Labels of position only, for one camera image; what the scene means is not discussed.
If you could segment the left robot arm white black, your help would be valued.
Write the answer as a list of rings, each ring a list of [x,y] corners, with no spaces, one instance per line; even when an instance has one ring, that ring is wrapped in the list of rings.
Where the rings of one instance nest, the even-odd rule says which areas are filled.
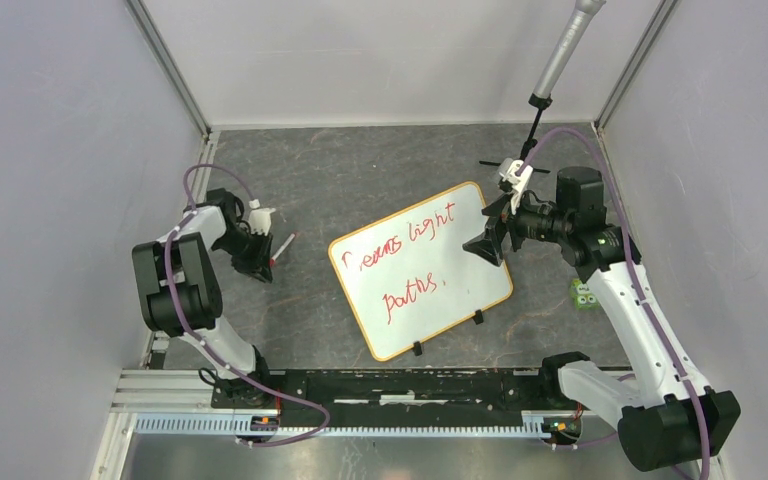
[[[258,200],[244,202],[214,189],[204,202],[185,209],[169,233],[132,250],[144,323],[189,344],[210,363],[199,375],[218,401],[257,408],[274,394],[264,357],[224,315],[210,258],[213,251],[225,252],[236,272],[271,282],[273,213]]]

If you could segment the red whiteboard marker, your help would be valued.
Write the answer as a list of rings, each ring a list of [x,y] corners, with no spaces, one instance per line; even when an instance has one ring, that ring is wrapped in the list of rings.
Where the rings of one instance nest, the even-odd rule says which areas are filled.
[[[297,232],[293,232],[279,245],[275,252],[271,255],[269,265],[274,266],[281,255],[289,248],[292,242],[298,237]]]

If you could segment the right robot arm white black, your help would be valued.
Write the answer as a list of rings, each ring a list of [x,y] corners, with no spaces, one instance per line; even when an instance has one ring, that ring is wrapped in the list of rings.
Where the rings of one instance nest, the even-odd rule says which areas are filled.
[[[616,432],[630,463],[641,471],[698,462],[707,467],[722,450],[741,413],[735,395],[714,389],[677,340],[648,284],[629,234],[609,223],[602,174],[566,167],[555,197],[529,188],[533,170],[521,160],[499,169],[500,196],[483,213],[484,231],[463,246],[498,266],[503,248],[527,240],[553,243],[607,314],[634,374],[627,384],[579,352],[544,359],[537,382],[551,408],[577,402]]]

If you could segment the yellow framed whiteboard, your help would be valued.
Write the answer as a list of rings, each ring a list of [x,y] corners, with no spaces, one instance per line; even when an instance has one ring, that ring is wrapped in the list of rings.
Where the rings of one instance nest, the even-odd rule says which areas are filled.
[[[387,362],[507,300],[514,284],[462,246],[483,231],[463,182],[331,242],[328,258],[372,357]]]

